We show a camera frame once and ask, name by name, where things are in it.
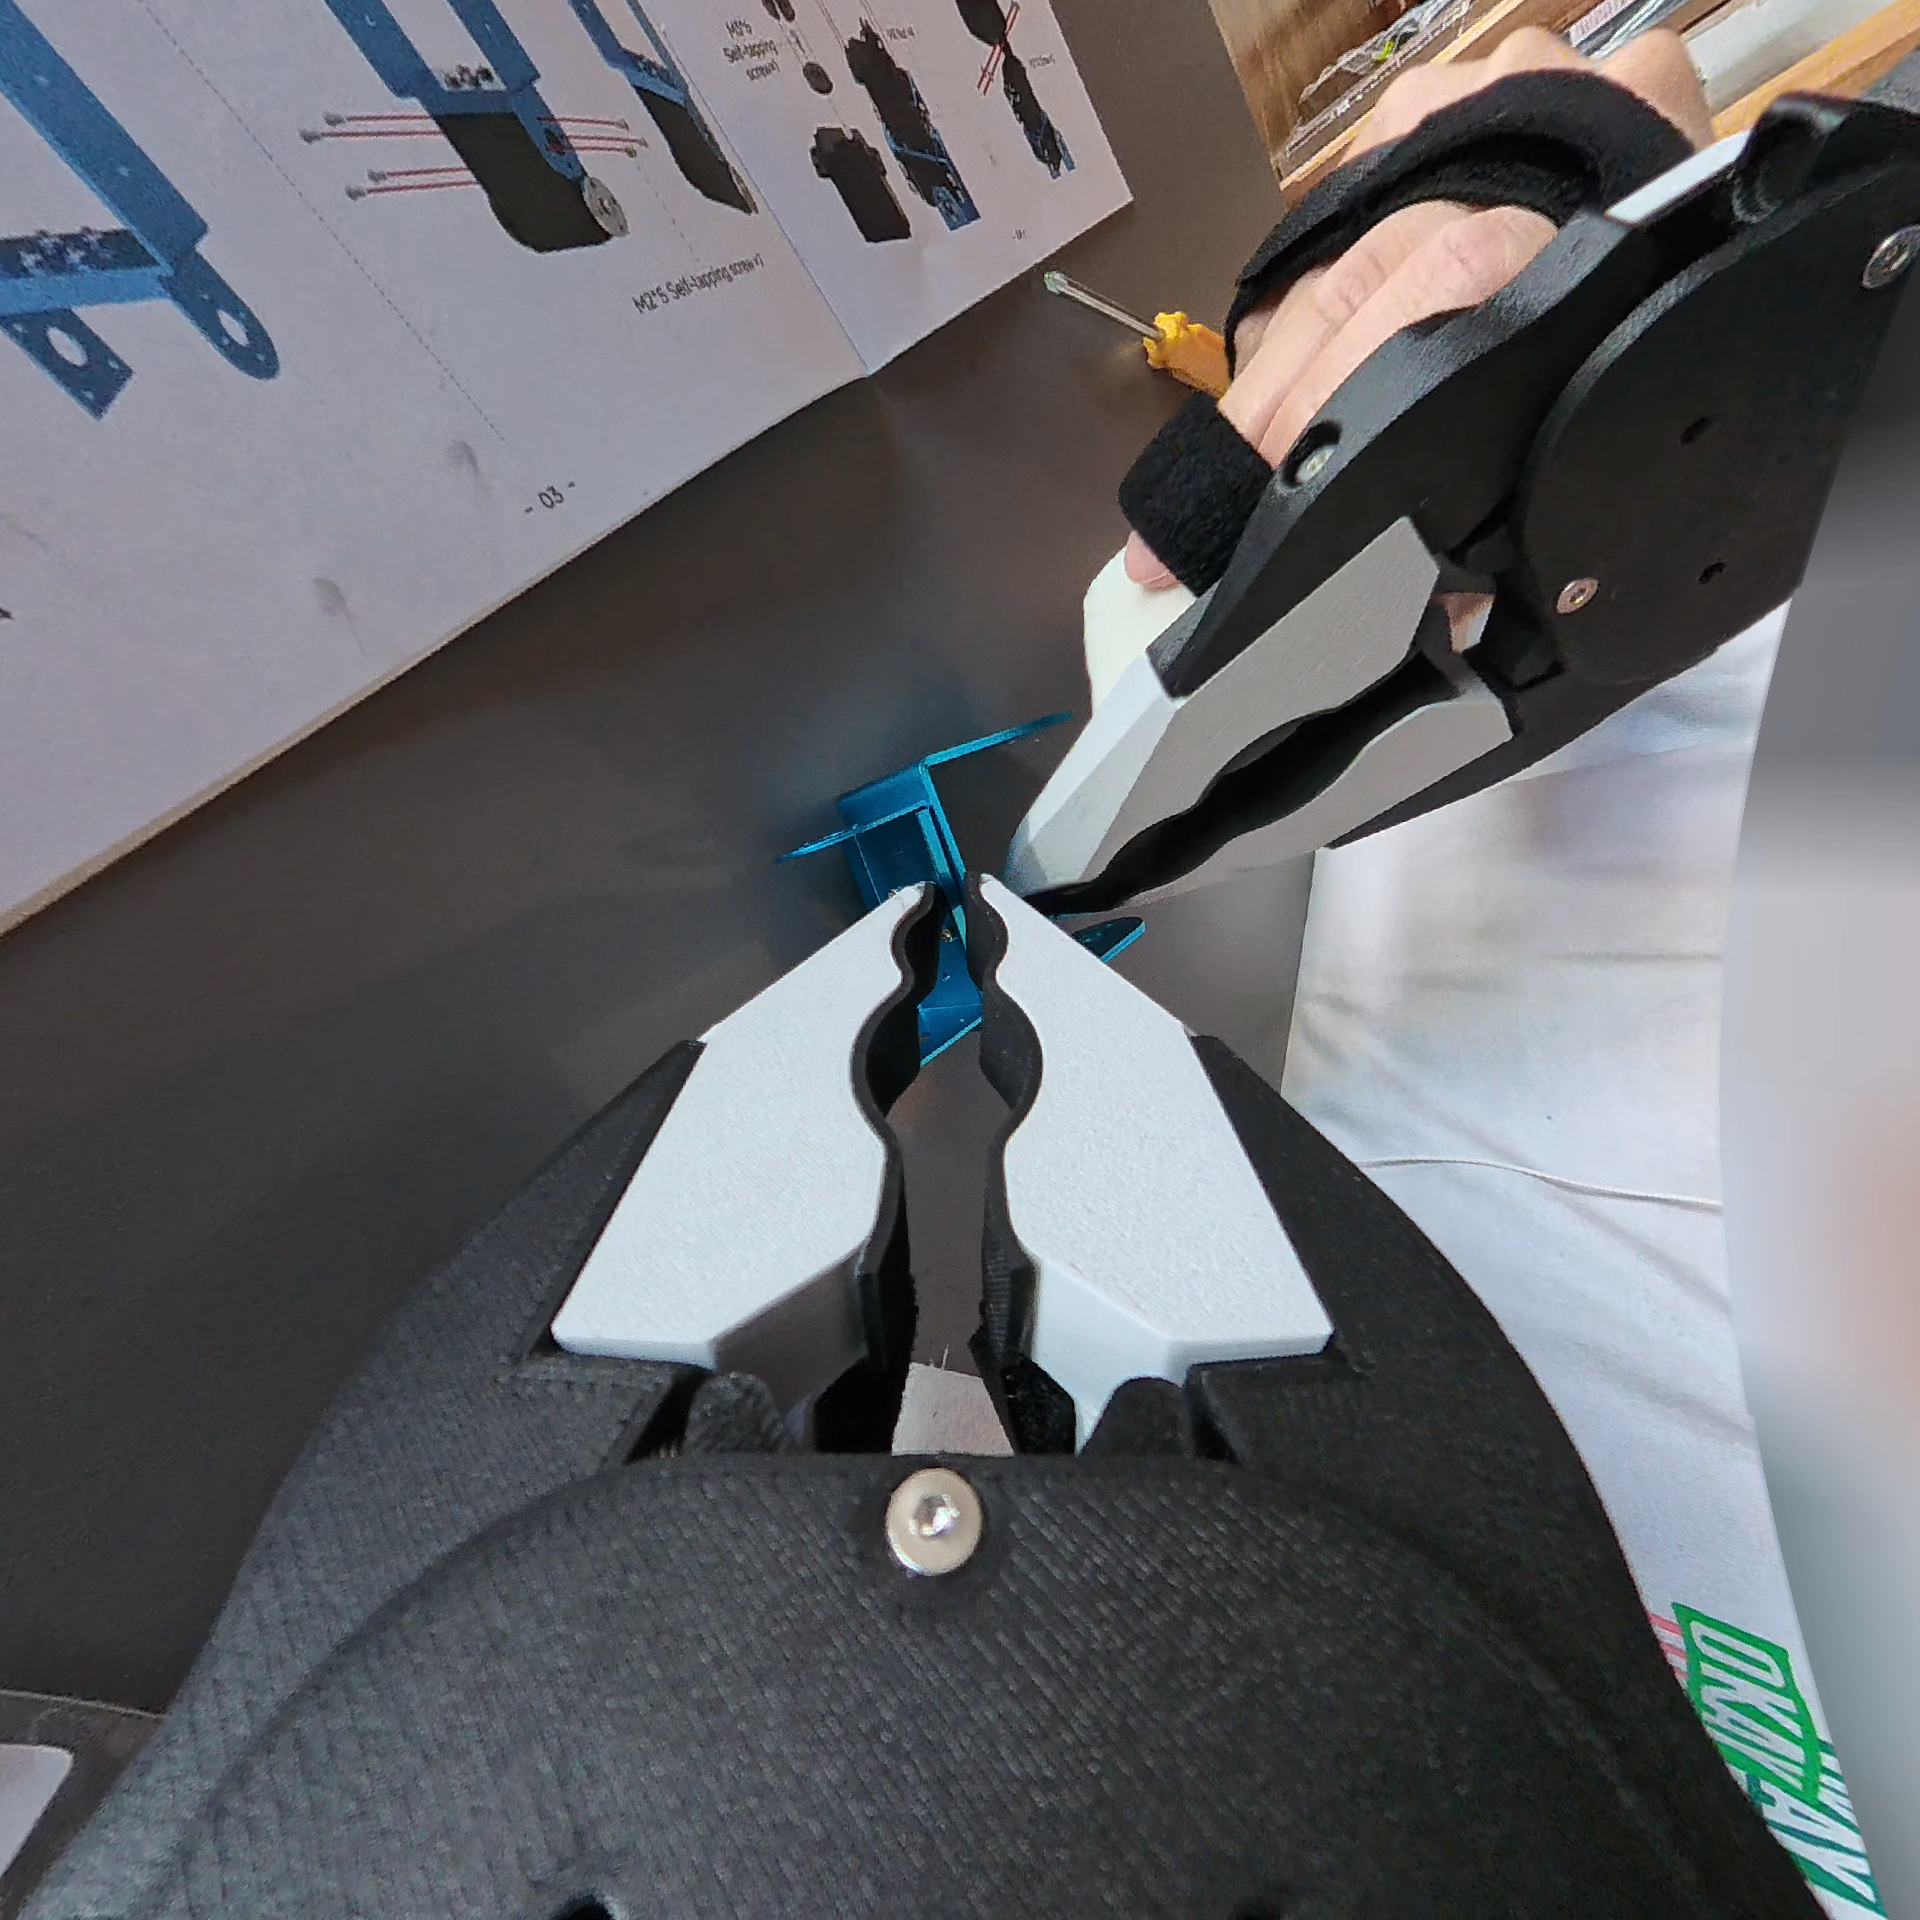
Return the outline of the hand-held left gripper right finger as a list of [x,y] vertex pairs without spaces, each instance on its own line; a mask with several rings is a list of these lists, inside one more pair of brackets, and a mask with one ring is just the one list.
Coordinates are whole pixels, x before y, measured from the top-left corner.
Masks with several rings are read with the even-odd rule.
[[975,882],[981,1064],[1009,1108],[991,1184],[991,1355],[1025,1431],[1095,1431],[1135,1379],[1333,1339],[1189,1028],[997,878]]

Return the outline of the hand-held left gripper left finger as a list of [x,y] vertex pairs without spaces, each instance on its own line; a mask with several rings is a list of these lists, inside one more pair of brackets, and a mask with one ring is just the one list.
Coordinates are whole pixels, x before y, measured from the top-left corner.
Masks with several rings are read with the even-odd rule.
[[880,1358],[899,1152],[869,1066],[939,914],[936,888],[903,888],[708,1029],[552,1326],[564,1352],[710,1373]]

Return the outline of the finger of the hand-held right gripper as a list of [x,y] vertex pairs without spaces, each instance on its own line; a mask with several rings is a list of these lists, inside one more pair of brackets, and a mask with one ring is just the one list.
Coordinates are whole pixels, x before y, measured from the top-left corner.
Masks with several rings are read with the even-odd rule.
[[1138,656],[1029,806],[1006,882],[1063,888],[1101,877],[1138,833],[1198,803],[1238,754],[1380,686],[1414,647],[1436,575],[1419,531],[1396,518],[1195,692],[1168,692]]
[[1045,914],[1154,903],[1336,844],[1507,745],[1509,713],[1462,660],[1411,658],[1362,700],[1240,760],[1190,810],[1131,837],[1101,877],[1045,888]]

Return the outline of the blue metal bracket assembly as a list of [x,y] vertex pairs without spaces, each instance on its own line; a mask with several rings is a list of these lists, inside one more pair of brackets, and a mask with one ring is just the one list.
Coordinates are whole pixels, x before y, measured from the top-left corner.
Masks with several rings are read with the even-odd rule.
[[940,971],[919,1009],[921,1063],[931,1064],[981,1028],[981,988],[966,951],[966,859],[955,844],[932,770],[997,750],[1069,719],[1069,713],[1035,718],[1019,728],[991,733],[869,782],[836,800],[842,829],[785,852],[796,862],[843,849],[862,901],[874,909],[900,888],[936,885],[945,901],[940,922]]

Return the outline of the dark grey desk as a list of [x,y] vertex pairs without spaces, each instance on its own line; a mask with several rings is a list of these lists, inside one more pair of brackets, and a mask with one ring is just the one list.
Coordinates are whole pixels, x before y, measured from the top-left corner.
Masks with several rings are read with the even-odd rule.
[[[1218,315],[1275,197],[1213,22],[1058,7],[1131,193],[1063,265]],[[779,852],[1085,705],[1179,393],[1037,268],[5,925],[5,1688],[161,1713],[419,1273],[847,922]]]

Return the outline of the person's white shirt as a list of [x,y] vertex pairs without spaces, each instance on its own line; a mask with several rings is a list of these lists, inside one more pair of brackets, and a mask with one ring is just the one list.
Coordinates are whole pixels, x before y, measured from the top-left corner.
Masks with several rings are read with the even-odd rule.
[[1311,884],[1285,1097],[1502,1321],[1825,1915],[1884,1915],[1788,1593],[1720,1204],[1720,1012],[1786,614]]

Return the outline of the paper assembly manual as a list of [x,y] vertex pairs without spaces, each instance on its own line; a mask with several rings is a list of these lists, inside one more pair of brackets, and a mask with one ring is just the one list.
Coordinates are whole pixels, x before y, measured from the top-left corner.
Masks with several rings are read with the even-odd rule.
[[29,917],[1131,193],[1058,5],[3,5]]

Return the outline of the dark grey object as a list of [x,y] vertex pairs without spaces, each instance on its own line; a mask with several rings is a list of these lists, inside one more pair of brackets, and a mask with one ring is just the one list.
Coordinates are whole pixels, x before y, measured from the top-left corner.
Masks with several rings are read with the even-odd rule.
[[161,1720],[48,1691],[3,1691],[3,1917],[15,1917]]

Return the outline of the yellow handled screwdriver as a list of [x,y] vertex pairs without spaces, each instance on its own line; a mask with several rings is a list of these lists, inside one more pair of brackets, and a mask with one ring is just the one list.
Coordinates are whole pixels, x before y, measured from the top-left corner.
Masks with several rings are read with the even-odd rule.
[[1047,294],[1066,299],[1101,321],[1120,326],[1138,342],[1143,361],[1157,373],[1213,400],[1228,393],[1228,344],[1213,327],[1189,321],[1184,310],[1164,310],[1148,321],[1138,318],[1131,310],[1120,307],[1116,300],[1091,294],[1091,287],[1059,271],[1047,271],[1043,282]]

